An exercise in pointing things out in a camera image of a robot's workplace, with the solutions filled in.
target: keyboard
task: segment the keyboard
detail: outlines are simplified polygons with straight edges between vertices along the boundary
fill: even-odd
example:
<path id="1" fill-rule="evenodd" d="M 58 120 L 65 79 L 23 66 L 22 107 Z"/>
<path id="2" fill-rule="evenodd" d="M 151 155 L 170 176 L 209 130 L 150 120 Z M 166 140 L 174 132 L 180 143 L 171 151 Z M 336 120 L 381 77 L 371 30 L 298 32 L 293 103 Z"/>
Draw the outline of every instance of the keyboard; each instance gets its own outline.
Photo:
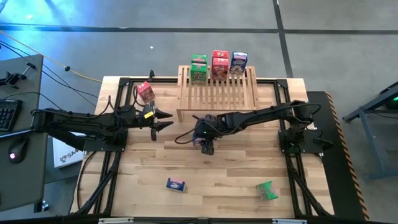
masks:
<path id="1" fill-rule="evenodd" d="M 0 100 L 0 131 L 12 131 L 21 106 L 22 100 Z"/>

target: green object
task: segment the green object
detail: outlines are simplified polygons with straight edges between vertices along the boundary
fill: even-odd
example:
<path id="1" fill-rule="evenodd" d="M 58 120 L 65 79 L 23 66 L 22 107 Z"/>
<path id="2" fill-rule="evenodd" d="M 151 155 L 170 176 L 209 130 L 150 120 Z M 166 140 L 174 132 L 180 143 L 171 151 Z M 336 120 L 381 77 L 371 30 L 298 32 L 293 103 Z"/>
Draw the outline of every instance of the green object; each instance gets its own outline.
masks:
<path id="1" fill-rule="evenodd" d="M 207 65 L 200 63 L 191 64 L 191 84 L 205 85 L 207 82 Z"/>
<path id="2" fill-rule="evenodd" d="M 274 200 L 278 198 L 275 188 L 272 186 L 272 181 L 268 181 L 256 186 L 261 200 Z"/>
<path id="3" fill-rule="evenodd" d="M 204 63 L 207 65 L 207 55 L 193 54 L 191 63 Z"/>

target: wooden rack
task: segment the wooden rack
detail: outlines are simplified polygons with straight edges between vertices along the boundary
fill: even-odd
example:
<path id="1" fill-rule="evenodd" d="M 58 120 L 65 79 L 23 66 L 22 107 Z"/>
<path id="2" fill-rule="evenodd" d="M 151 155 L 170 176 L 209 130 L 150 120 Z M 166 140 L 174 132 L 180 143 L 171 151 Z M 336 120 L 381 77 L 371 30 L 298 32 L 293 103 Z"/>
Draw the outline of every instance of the wooden rack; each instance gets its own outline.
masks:
<path id="1" fill-rule="evenodd" d="M 259 107 L 256 71 L 247 66 L 244 76 L 228 74 L 227 81 L 211 79 L 211 66 L 207 71 L 206 85 L 192 85 L 190 66 L 178 67 L 180 104 L 177 116 L 183 121 L 186 111 L 251 111 Z"/>

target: red cereal box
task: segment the red cereal box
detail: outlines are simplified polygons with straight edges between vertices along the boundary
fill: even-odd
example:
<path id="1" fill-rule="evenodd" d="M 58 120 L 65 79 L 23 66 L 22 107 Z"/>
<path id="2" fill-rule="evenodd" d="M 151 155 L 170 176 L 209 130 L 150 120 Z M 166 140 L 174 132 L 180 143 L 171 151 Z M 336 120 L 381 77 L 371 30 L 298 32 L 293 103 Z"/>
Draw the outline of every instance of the red cereal box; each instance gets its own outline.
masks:
<path id="1" fill-rule="evenodd" d="M 146 81 L 137 86 L 137 92 L 145 103 L 148 103 L 155 98 L 155 93 L 152 91 L 152 87 L 150 87 Z"/>
<path id="2" fill-rule="evenodd" d="M 227 58 L 228 59 L 228 51 L 226 50 L 214 50 L 213 51 L 213 58 Z"/>
<path id="3" fill-rule="evenodd" d="M 228 58 L 215 58 L 211 66 L 211 74 L 214 80 L 226 80 L 228 74 Z"/>

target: yellow cable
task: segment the yellow cable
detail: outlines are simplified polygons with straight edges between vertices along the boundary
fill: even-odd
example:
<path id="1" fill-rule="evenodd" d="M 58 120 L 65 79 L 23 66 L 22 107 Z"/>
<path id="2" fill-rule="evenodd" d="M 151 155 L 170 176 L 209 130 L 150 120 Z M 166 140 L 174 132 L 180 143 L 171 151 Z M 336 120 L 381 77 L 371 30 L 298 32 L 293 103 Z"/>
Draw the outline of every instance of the yellow cable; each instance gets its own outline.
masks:
<path id="1" fill-rule="evenodd" d="M 1 30 L 0 30 L 0 33 L 2 33 L 3 35 L 5 35 L 6 37 L 12 39 L 13 41 L 16 41 L 16 42 L 22 44 L 23 46 L 25 46 L 25 47 L 27 47 L 27 48 L 33 50 L 34 52 L 36 52 L 36 53 L 42 55 L 43 57 L 49 59 L 50 61 L 56 63 L 57 65 L 59 65 L 59 66 L 61 66 L 61 67 L 63 67 L 63 68 L 66 68 L 66 67 L 67 67 L 66 65 L 63 65 L 63 64 L 61 64 L 60 62 L 58 62 L 58 61 L 56 61 L 56 60 L 54 60 L 54 59 L 52 59 L 52 58 L 50 58 L 50 57 L 48 57 L 48 56 L 46 56 L 46 55 L 44 55 L 44 54 L 42 54 L 42 53 L 36 51 L 36 50 L 33 49 L 32 47 L 29 47 L 28 45 L 26 45 L 26 44 L 22 43 L 21 41 L 15 39 L 15 38 L 13 38 L 13 37 L 11 37 L 10 35 L 6 34 L 5 32 L 3 32 L 3 31 L 1 31 Z M 71 71 L 72 73 L 74 73 L 74 74 L 76 74 L 76 75 L 78 75 L 78 76 L 80 76 L 80 77 L 86 78 L 86 79 L 88 79 L 88 80 L 92 80 L 92 81 L 96 81 L 96 82 L 102 83 L 101 80 L 98 80 L 98 79 L 95 79 L 95 78 L 91 78 L 91 77 L 87 77 L 87 76 L 82 75 L 82 74 L 80 74 L 80 73 L 78 73 L 78 72 L 76 72 L 76 71 L 74 71 L 74 70 L 72 70 L 72 69 L 70 69 L 69 71 Z"/>

